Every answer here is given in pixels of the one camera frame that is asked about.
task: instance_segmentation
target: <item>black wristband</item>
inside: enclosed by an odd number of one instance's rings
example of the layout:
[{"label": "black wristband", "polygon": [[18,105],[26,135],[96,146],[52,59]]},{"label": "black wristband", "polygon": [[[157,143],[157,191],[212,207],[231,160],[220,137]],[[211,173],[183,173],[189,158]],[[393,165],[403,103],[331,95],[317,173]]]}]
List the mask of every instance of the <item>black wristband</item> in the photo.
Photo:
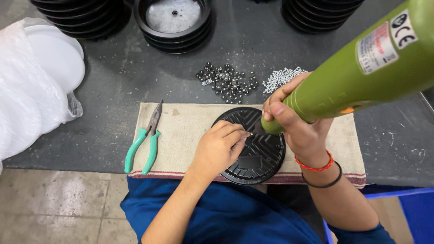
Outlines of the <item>black wristband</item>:
[{"label": "black wristband", "polygon": [[328,184],[328,185],[317,186],[317,185],[312,185],[312,184],[310,184],[310,183],[307,182],[307,180],[304,178],[303,172],[301,173],[301,177],[303,178],[304,182],[306,182],[306,184],[307,184],[308,186],[312,186],[312,187],[315,187],[315,188],[328,188],[328,187],[334,186],[334,185],[335,185],[336,183],[338,183],[338,181],[342,178],[342,168],[341,168],[341,166],[338,164],[338,162],[335,161],[335,164],[339,167],[339,176],[338,176],[337,179],[335,179],[335,181],[333,181],[332,183],[330,183],[330,184]]}]

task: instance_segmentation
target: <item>pile of screws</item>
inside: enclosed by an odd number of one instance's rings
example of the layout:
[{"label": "pile of screws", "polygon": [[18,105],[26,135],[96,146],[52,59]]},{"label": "pile of screws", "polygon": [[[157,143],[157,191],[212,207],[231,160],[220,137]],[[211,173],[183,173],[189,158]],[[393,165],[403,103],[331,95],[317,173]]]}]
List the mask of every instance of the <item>pile of screws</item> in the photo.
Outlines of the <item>pile of screws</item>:
[{"label": "pile of screws", "polygon": [[268,78],[267,82],[262,82],[262,84],[265,86],[264,93],[273,93],[277,88],[285,85],[288,83],[292,78],[295,76],[306,73],[304,69],[297,67],[296,69],[283,69],[279,71],[273,71],[273,73],[270,75],[270,78]]},{"label": "pile of screws", "polygon": [[196,74],[203,86],[210,85],[215,94],[228,104],[241,104],[243,95],[249,95],[258,87],[255,72],[251,71],[249,76],[246,79],[244,72],[239,73],[230,64],[222,68],[214,67],[210,62]]}]

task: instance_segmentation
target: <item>person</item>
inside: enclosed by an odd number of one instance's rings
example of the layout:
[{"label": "person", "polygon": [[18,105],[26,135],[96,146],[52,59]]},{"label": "person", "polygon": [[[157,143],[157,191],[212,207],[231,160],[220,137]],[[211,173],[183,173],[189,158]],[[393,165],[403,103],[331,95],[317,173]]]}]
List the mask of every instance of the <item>person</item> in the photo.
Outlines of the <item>person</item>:
[{"label": "person", "polygon": [[[310,185],[307,195],[314,204],[293,204],[300,215],[276,198],[297,198],[300,186],[290,194],[277,186],[274,198],[249,186],[212,180],[231,166],[250,135],[242,125],[219,121],[200,139],[194,160],[180,180],[127,177],[129,193],[121,203],[139,243],[324,243],[321,217],[339,243],[395,243],[379,223],[368,200],[345,177],[325,141],[333,119],[304,122],[281,101],[310,73],[294,77],[264,103],[263,116],[275,118],[285,129],[285,141],[305,166],[302,174]],[[319,213],[313,223],[309,213]]]}]

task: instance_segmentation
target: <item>red stripe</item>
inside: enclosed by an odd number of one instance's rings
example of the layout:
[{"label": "red stripe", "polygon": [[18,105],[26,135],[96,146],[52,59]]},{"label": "red stripe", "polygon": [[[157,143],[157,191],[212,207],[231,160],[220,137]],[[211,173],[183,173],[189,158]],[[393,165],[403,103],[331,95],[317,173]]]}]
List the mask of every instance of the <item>red stripe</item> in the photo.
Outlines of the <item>red stripe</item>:
[{"label": "red stripe", "polygon": [[[137,170],[134,172],[129,173],[129,175],[140,173],[141,170]],[[149,171],[150,173],[161,173],[161,174],[181,174],[184,175],[184,172],[174,172],[174,171]],[[283,174],[293,174],[293,175],[301,175],[301,172],[277,172],[276,175],[283,175]],[[355,175],[355,176],[365,176],[366,174],[353,174],[353,173],[344,173],[344,175]]]},{"label": "red stripe", "polygon": [[[182,175],[133,175],[131,176],[133,178],[159,178],[159,179],[178,179],[181,180],[183,178]],[[357,178],[357,177],[347,177],[347,179],[352,183],[356,185],[364,185],[366,183],[366,177],[364,178]],[[219,175],[217,176],[214,181],[228,181],[223,176]],[[303,178],[301,176],[290,176],[290,175],[278,175],[273,176],[271,179],[266,181],[266,183],[269,184],[288,184],[288,183],[295,183],[295,184],[305,184],[303,181]]]},{"label": "red stripe", "polygon": [[353,173],[345,173],[344,175],[365,176],[366,174],[353,174]]}]

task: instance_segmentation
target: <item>electric screwdriver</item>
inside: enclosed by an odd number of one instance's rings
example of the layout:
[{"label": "electric screwdriver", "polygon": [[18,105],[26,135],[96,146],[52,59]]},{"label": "electric screwdriver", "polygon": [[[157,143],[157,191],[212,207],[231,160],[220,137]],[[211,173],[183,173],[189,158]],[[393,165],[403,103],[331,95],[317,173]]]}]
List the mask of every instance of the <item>electric screwdriver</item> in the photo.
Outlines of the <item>electric screwdriver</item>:
[{"label": "electric screwdriver", "polygon": [[[434,0],[408,0],[310,74],[283,103],[304,121],[334,118],[434,86]],[[277,135],[264,117],[254,132]]]}]

